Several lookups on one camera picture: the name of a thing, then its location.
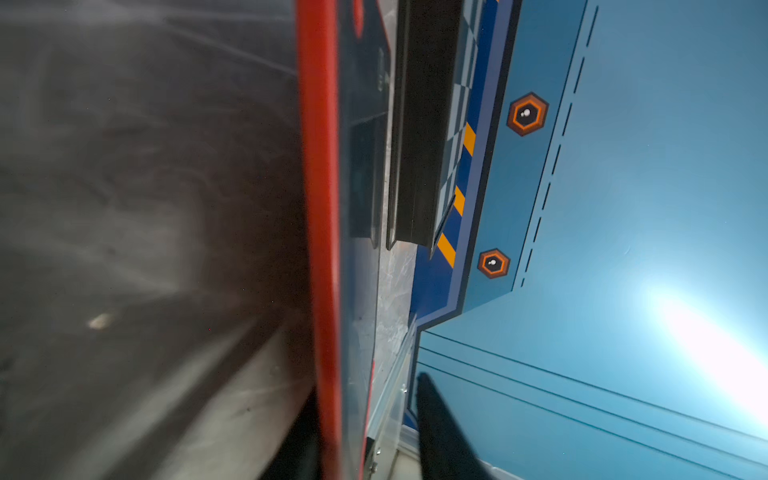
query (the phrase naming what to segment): yellow stripe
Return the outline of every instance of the yellow stripe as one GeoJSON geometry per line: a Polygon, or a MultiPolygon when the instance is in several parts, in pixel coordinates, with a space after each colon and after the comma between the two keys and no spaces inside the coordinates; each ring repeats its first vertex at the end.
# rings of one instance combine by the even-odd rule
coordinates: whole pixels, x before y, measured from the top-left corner
{"type": "Polygon", "coordinates": [[[464,146],[467,148],[467,151],[470,155],[475,154],[475,131],[472,130],[472,127],[467,124],[467,129],[464,132],[464,146]]]}
{"type": "Polygon", "coordinates": [[[456,187],[456,198],[453,200],[453,206],[458,210],[458,214],[464,217],[464,194],[456,187]]]}
{"type": "Polygon", "coordinates": [[[453,268],[453,264],[456,262],[456,250],[453,250],[450,242],[445,238],[444,233],[440,234],[440,240],[437,241],[437,247],[440,249],[448,263],[451,264],[451,268],[453,268]]]}

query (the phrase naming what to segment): red edge trim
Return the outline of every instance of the red edge trim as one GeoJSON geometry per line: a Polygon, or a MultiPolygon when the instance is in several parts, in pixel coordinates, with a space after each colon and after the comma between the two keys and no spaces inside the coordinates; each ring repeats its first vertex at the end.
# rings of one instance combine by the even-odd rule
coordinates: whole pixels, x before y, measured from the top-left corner
{"type": "Polygon", "coordinates": [[[360,39],[362,30],[366,26],[366,6],[362,0],[352,0],[352,14],[355,23],[355,36],[360,39]]]}
{"type": "Polygon", "coordinates": [[[306,222],[322,467],[341,478],[339,92],[336,0],[297,0],[306,222]]]}

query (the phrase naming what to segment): black hexagon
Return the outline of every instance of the black hexagon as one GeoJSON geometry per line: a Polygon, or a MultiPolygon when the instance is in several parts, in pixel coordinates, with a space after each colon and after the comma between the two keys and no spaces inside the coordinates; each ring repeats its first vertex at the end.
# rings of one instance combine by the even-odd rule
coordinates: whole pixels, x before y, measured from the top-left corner
{"type": "Polygon", "coordinates": [[[485,258],[484,265],[489,272],[495,273],[502,269],[503,262],[502,262],[502,259],[500,259],[496,255],[491,255],[485,258]]]}
{"type": "Polygon", "coordinates": [[[536,108],[533,104],[522,105],[520,108],[518,108],[516,116],[517,122],[523,127],[527,127],[537,120],[538,108],[536,108]]]}

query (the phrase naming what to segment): dashed line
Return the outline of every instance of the dashed line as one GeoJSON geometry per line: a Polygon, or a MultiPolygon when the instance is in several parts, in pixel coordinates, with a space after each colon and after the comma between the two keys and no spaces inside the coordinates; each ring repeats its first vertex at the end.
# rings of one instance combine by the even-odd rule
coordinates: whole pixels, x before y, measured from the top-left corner
{"type": "Polygon", "coordinates": [[[576,85],[574,85],[574,93],[578,88],[578,81],[581,80],[581,70],[584,68],[584,57],[581,57],[581,66],[578,68],[578,75],[576,76],[576,85]]]}
{"type": "MultiPolygon", "coordinates": [[[[596,6],[594,8],[594,15],[592,16],[592,25],[589,28],[589,35],[587,36],[587,47],[589,47],[589,42],[592,40],[592,32],[594,31],[594,24],[598,19],[598,12],[600,11],[600,5],[596,6]]],[[[578,68],[578,73],[576,74],[576,82],[574,83],[574,91],[573,93],[576,94],[576,90],[578,89],[579,82],[581,81],[581,72],[584,70],[584,62],[586,61],[586,56],[581,57],[581,64],[578,68]]],[[[573,109],[574,104],[571,102],[568,105],[568,113],[565,115],[565,122],[563,123],[563,131],[561,133],[561,137],[565,136],[565,130],[568,128],[568,121],[571,119],[571,110],[573,109]]],[[[558,160],[560,159],[560,150],[563,148],[563,144],[560,143],[558,145],[558,151],[554,155],[554,162],[552,163],[552,172],[550,173],[551,176],[554,176],[554,169],[558,166],[558,160]]],[[[547,199],[549,198],[549,190],[552,187],[552,182],[549,182],[547,184],[547,192],[544,194],[544,201],[541,202],[541,209],[543,210],[547,206],[547,199]]],[[[536,239],[538,239],[538,230],[541,227],[541,219],[543,217],[538,218],[538,222],[536,223],[536,231],[533,234],[533,241],[531,243],[536,243],[536,239]]],[[[525,271],[524,273],[528,272],[528,268],[531,266],[531,257],[533,256],[533,248],[528,252],[528,261],[525,263],[525,271]]],[[[525,278],[520,282],[520,287],[525,285],[525,278]]]]}
{"type": "Polygon", "coordinates": [[[536,233],[533,234],[533,243],[536,243],[536,237],[538,237],[538,228],[541,226],[541,217],[538,218],[538,223],[536,224],[536,233]]]}
{"type": "Polygon", "coordinates": [[[568,105],[568,115],[565,115],[565,124],[563,125],[563,134],[561,137],[565,136],[565,128],[568,126],[568,119],[571,118],[571,109],[574,107],[573,103],[568,105]]]}
{"type": "Polygon", "coordinates": [[[600,10],[600,5],[594,8],[594,17],[592,17],[592,26],[589,28],[589,36],[587,37],[587,46],[589,46],[589,41],[592,39],[592,31],[594,30],[594,21],[598,19],[599,10],[600,10]]]}
{"type": "Polygon", "coordinates": [[[528,262],[525,263],[525,272],[528,272],[528,267],[531,265],[531,255],[533,255],[533,249],[531,248],[531,251],[528,252],[528,262]]]}
{"type": "Polygon", "coordinates": [[[558,158],[560,158],[560,149],[563,147],[563,144],[558,145],[558,152],[554,155],[554,164],[552,165],[552,173],[551,175],[554,175],[554,168],[558,166],[558,158]]]}
{"type": "Polygon", "coordinates": [[[547,197],[549,197],[549,189],[552,186],[552,182],[549,182],[549,185],[547,185],[547,193],[544,194],[544,202],[541,203],[541,209],[543,210],[544,207],[547,206],[547,197]]]}

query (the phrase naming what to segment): bright light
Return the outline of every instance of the bright light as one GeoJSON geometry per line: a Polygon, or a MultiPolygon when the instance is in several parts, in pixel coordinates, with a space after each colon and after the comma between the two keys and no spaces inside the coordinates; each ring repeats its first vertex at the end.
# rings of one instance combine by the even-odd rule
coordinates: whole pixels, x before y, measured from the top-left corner
{"type": "Polygon", "coordinates": [[[671,296],[657,307],[672,337],[706,377],[768,426],[768,366],[726,330],[671,296]]]}

